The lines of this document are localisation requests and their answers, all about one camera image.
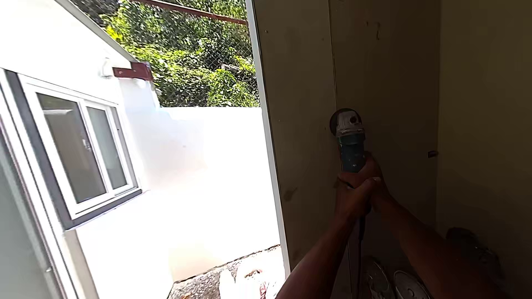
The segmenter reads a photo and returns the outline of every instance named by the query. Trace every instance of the angle grinder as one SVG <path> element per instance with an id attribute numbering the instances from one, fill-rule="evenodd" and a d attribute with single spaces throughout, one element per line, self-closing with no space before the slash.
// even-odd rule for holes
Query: angle grinder
<path id="1" fill-rule="evenodd" d="M 336 111 L 329 121 L 331 133 L 337 138 L 342 161 L 342 171 L 359 172 L 365 165 L 364 141 L 365 131 L 360 115 L 353 109 L 343 108 Z M 359 219 L 359 244 L 358 244 L 358 280 L 356 284 L 357 298 L 360 292 L 362 269 L 362 240 L 365 232 L 365 217 Z"/>

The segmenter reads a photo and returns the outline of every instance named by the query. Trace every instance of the green tree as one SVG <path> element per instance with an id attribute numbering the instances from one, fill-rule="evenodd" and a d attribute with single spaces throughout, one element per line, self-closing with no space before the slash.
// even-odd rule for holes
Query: green tree
<path id="1" fill-rule="evenodd" d="M 173 2 L 246 18 L 243 0 Z M 162 106 L 259 106 L 247 26 L 129 0 L 98 17 L 112 38 L 151 64 Z"/>

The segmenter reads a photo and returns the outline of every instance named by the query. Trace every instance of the window frame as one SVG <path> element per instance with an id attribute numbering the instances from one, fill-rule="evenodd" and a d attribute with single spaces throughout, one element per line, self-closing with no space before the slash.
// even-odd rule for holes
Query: window frame
<path id="1" fill-rule="evenodd" d="M 139 182 L 133 169 L 132 158 L 131 156 L 129 156 L 128 159 L 126 158 L 126 151 L 124 148 L 127 147 L 128 142 L 126 137 L 123 136 L 125 142 L 124 144 L 117 131 L 117 124 L 122 127 L 118 103 L 113 103 L 101 98 L 82 94 L 71 89 L 50 84 L 21 74 L 19 74 L 18 77 L 71 220 L 79 218 L 83 215 L 87 215 L 140 189 Z M 104 183 L 106 191 L 104 194 L 98 195 L 81 203 L 76 202 L 70 181 L 61 161 L 57 147 L 55 146 L 51 130 L 46 122 L 44 111 L 37 96 L 38 93 L 72 101 L 77 104 L 88 135 L 88 139 L 93 148 L 93 153 L 100 177 Z M 124 186 L 113 189 L 111 185 L 111 181 L 109 179 L 109 175 L 107 174 L 105 162 L 101 153 L 101 148 L 98 144 L 87 107 L 105 111 L 109 127 L 111 128 L 113 141 L 119 153 L 119 160 L 122 170 L 126 178 L 126 185 Z"/>

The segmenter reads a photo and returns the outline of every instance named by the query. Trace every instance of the grinding disc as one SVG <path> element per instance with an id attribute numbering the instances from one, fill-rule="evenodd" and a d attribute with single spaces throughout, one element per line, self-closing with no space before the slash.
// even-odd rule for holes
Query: grinding disc
<path id="1" fill-rule="evenodd" d="M 395 299 L 390 281 L 381 265 L 371 256 L 362 260 L 362 281 L 371 292 L 371 299 Z"/>
<path id="2" fill-rule="evenodd" d="M 394 284 L 398 299 L 430 299 L 429 292 L 415 277 L 395 271 Z"/>

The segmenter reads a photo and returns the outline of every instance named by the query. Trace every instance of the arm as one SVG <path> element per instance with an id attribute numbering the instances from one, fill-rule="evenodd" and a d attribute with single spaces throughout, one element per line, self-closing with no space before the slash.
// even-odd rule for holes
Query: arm
<path id="1" fill-rule="evenodd" d="M 352 184 L 356 189 L 337 183 L 335 216 L 329 229 L 288 276 L 277 299 L 330 297 L 353 226 L 364 214 L 366 198 L 380 181 L 363 181 L 363 171 Z"/>
<path id="2" fill-rule="evenodd" d="M 435 299 L 504 297 L 456 248 L 419 221 L 387 191 L 376 192 L 371 203 Z"/>

